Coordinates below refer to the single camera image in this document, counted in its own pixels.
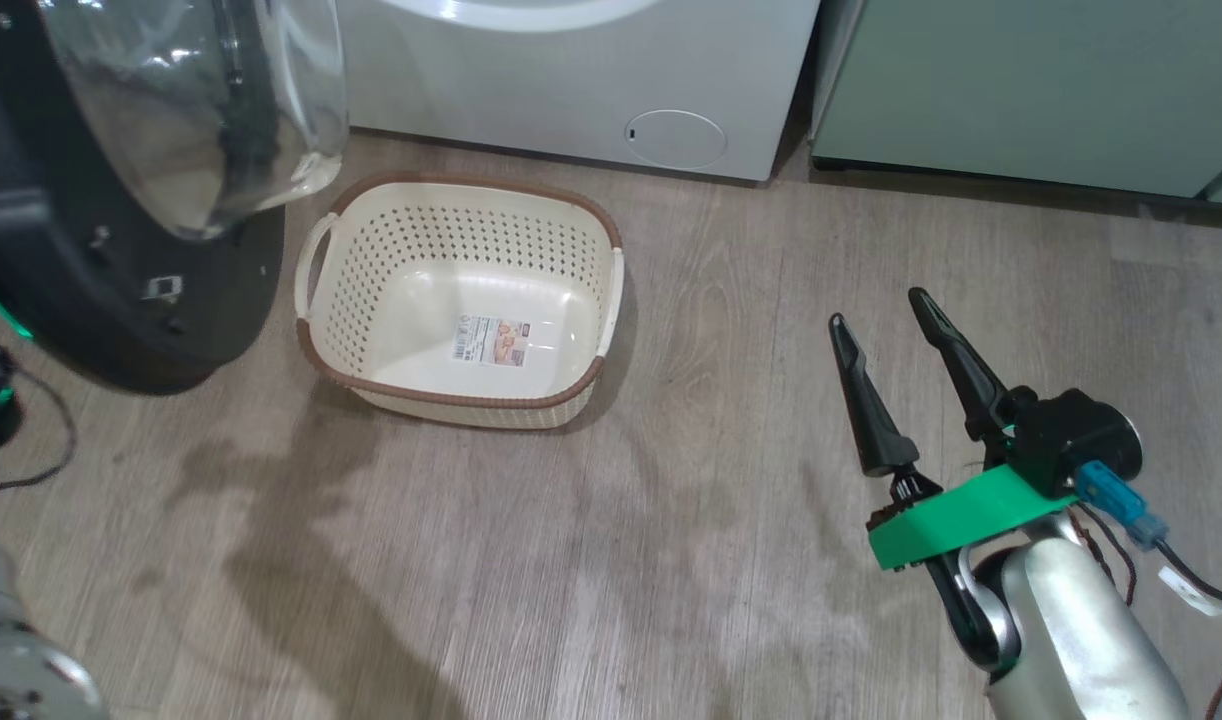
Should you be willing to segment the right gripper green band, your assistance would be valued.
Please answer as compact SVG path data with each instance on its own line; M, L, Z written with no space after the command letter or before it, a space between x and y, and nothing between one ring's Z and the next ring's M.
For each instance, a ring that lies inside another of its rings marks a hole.
M967 414L968 436L975 443L1003 436L1012 424L1007 421L1008 388L926 290L910 288L908 299L923 336L945 361ZM1007 465L931 495L926 477L902 471L916 465L916 443L899 433L891 418L844 315L831 315L829 337L863 474L896 474L898 498L873 513L868 524L873 556L884 571L925 568L968 660L980 669L1012 667L1022 655L1022 634L1007 603L978 583L969 556L982 542L1063 512L1073 498L1044 498Z

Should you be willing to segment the dark grey round washer door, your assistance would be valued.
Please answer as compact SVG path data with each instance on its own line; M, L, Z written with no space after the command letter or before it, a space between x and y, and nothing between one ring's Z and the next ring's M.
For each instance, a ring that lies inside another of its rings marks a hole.
M337 0L0 0L0 307L105 386L199 386L347 141Z

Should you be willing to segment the paper label inside basket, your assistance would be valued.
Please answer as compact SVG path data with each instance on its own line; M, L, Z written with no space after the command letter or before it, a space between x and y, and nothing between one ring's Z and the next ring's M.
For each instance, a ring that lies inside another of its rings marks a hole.
M475 366L527 363L532 324L496 317L461 315L457 319L452 361Z

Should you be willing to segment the cream perforated laundry basket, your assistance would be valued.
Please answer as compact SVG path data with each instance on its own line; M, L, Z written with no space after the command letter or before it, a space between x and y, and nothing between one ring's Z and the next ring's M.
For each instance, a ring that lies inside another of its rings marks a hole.
M624 277L611 215L579 193L381 174L347 187L306 236L295 331L320 375L379 410L547 430L591 401ZM525 366L452 361L461 315L530 323Z

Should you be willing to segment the white front-load washing machine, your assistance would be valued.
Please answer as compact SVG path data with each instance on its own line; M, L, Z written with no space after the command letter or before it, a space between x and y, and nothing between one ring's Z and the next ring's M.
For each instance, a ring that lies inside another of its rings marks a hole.
M338 0L360 128L653 167L624 127L701 114L699 170L771 177L821 0Z

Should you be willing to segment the pale green plain cabinet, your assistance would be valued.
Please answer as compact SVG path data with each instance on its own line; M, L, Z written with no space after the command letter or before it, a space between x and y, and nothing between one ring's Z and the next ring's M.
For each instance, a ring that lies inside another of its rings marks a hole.
M1222 202L1222 0L838 0L820 167Z

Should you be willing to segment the round washer filter cover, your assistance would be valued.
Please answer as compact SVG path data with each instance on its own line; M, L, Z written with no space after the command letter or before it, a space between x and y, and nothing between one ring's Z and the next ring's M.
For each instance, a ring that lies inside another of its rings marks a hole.
M710 167L727 149L727 137L701 114L679 109L644 111L624 127L626 145L653 167Z

